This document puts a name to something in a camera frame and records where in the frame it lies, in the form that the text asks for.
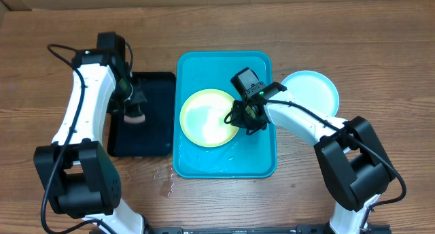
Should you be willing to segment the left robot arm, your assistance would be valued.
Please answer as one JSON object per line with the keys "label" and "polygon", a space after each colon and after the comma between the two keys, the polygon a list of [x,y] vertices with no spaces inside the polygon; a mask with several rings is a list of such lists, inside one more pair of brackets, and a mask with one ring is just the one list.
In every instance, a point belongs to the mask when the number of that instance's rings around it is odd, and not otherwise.
{"label": "left robot arm", "polygon": [[107,114],[122,114],[131,123],[145,120],[140,105],[146,102],[132,73],[133,53],[126,40],[114,32],[99,33],[94,49],[74,50],[68,61],[48,51],[72,70],[73,88],[61,126],[48,146],[35,149],[33,162],[44,194],[40,221],[51,233],[46,209],[81,222],[70,233],[94,224],[100,233],[151,233],[145,217],[122,199],[121,180],[104,151],[103,128]]}

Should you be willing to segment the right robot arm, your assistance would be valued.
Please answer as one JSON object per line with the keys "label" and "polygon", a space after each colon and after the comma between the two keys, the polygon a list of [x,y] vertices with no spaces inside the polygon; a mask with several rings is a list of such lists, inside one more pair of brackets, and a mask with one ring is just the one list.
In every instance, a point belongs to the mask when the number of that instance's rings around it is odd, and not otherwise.
{"label": "right robot arm", "polygon": [[250,68],[232,85],[241,96],[224,121],[252,135],[268,124],[283,127],[313,147],[335,203],[325,226],[298,226],[297,233],[390,233],[389,226],[367,222],[397,171],[366,119],[336,117],[335,85],[314,71],[297,71],[281,83],[265,84]]}

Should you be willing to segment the yellow-green plate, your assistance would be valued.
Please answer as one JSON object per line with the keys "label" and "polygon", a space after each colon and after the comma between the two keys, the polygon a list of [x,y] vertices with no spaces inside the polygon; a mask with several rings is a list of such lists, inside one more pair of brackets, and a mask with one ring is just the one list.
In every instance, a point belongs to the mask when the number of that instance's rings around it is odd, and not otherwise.
{"label": "yellow-green plate", "polygon": [[228,143],[239,131],[238,127],[224,122],[233,102],[232,96],[218,89],[200,90],[188,97],[179,115],[184,135],[206,148]]}

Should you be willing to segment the light blue plate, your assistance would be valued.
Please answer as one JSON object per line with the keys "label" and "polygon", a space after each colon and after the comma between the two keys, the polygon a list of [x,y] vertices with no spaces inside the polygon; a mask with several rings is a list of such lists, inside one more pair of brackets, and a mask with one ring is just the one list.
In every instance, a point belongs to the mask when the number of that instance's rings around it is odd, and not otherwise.
{"label": "light blue plate", "polygon": [[329,116],[336,116],[340,97],[333,82],[316,71],[297,71],[282,82],[284,86],[307,106]]}

